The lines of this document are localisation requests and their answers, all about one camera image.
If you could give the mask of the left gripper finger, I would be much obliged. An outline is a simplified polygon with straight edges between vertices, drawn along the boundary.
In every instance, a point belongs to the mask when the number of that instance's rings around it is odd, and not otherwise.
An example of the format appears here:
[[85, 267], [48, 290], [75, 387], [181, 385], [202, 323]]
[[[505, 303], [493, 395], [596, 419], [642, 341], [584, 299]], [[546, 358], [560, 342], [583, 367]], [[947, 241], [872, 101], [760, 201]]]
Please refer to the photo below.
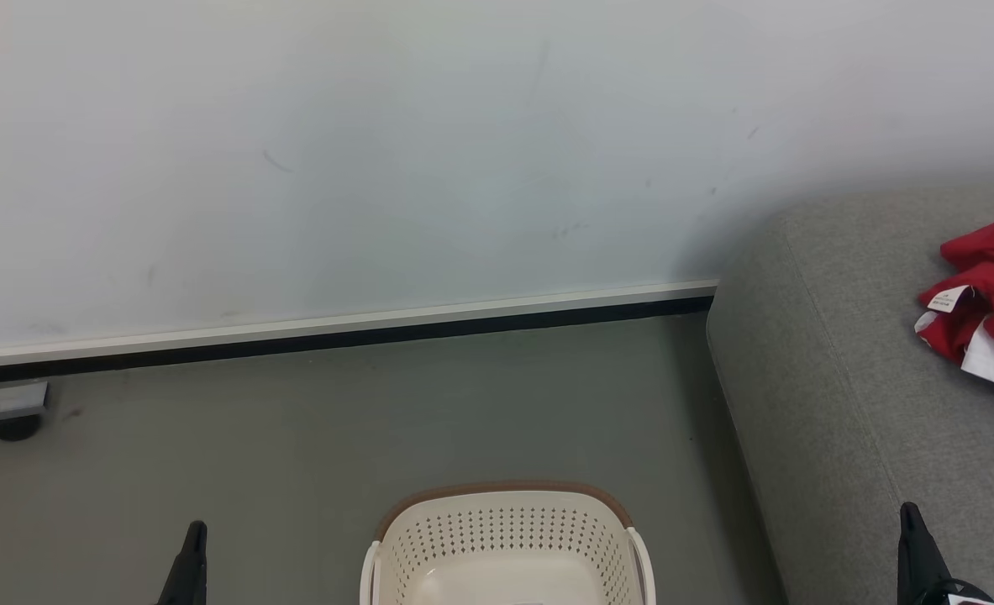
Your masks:
[[189, 524], [181, 550], [171, 563], [169, 575], [158, 597], [158, 604], [206, 604], [208, 594], [208, 560], [206, 560], [208, 526], [201, 520]]

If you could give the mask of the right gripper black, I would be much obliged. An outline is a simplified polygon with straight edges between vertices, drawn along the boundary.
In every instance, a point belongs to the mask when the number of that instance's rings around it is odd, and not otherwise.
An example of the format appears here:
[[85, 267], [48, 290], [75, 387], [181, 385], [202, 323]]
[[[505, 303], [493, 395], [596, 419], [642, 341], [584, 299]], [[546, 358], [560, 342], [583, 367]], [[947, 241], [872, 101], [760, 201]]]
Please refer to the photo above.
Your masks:
[[897, 541], [897, 604], [994, 604], [985, 591], [951, 581], [937, 541], [914, 502], [900, 507]]

